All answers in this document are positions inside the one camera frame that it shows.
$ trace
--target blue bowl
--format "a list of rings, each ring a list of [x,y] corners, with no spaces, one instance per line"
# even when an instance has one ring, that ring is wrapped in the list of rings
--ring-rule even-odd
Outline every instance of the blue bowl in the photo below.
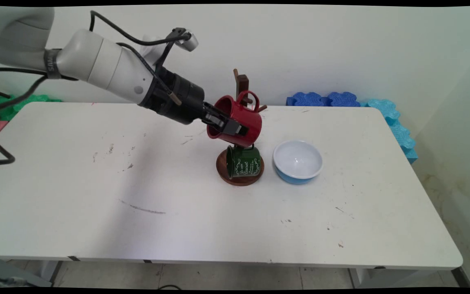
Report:
[[[305,184],[322,170],[320,152],[304,141],[286,141],[273,151],[273,166],[278,175],[291,184]]]
[[[301,184],[305,184],[309,181],[311,181],[313,178],[308,178],[308,179],[299,179],[299,178],[292,178],[290,176],[287,176],[285,175],[282,171],[279,171],[277,169],[277,166],[275,165],[275,163],[273,162],[273,167],[275,168],[275,171],[278,173],[278,175],[283,179],[285,180],[286,182],[290,183],[290,184],[295,184],[295,185],[301,185]]]

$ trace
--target white table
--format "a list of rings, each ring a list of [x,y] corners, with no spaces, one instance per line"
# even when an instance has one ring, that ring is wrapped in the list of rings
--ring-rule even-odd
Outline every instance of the white table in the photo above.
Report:
[[[28,104],[0,132],[16,157],[0,166],[0,259],[344,267],[356,287],[462,265],[378,110],[269,106],[261,115],[264,173],[234,187],[215,169],[228,143],[200,121],[133,104]],[[324,160],[305,185],[273,169],[274,147],[292,139]]]

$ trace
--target wooden mug stand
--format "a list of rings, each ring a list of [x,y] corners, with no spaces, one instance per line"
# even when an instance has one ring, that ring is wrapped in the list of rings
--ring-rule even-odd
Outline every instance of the wooden mug stand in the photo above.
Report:
[[[237,69],[233,70],[233,74],[235,74],[235,83],[237,84],[237,93],[235,97],[239,97],[240,92],[249,90],[250,80],[245,74],[239,75],[239,72],[237,71]],[[248,98],[248,95],[246,94],[243,97],[241,104],[247,107],[248,103],[250,104],[253,103],[253,100]],[[265,110],[266,108],[267,108],[267,105],[260,106],[259,112]],[[219,154],[219,156],[217,157],[216,166],[217,166],[217,172],[219,173],[220,177],[224,180],[224,182],[230,185],[249,186],[257,182],[257,180],[259,180],[262,173],[264,172],[264,160],[261,156],[261,172],[259,173],[259,175],[252,176],[252,177],[236,177],[236,178],[230,179],[228,177],[228,169],[226,167],[226,154],[227,154],[226,150],[222,151]]]

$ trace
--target round wooden base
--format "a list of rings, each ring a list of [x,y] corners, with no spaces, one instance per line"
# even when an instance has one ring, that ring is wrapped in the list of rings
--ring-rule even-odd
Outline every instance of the round wooden base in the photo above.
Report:
[[[264,160],[261,156],[261,173],[253,177],[237,177],[230,179],[228,177],[228,169],[226,168],[226,153],[227,151],[222,151],[217,157],[217,172],[224,182],[233,185],[233,186],[249,186],[261,178],[262,173],[264,172]]]

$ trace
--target tile floor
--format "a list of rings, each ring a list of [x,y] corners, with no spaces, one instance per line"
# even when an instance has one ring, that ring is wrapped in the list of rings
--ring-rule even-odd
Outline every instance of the tile floor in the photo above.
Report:
[[[9,261],[30,272],[38,261]],[[353,288],[345,268],[242,266],[226,264],[145,264],[63,262],[54,287],[157,289],[177,285],[187,290],[268,290]],[[449,271],[416,281],[409,287],[458,287]]]

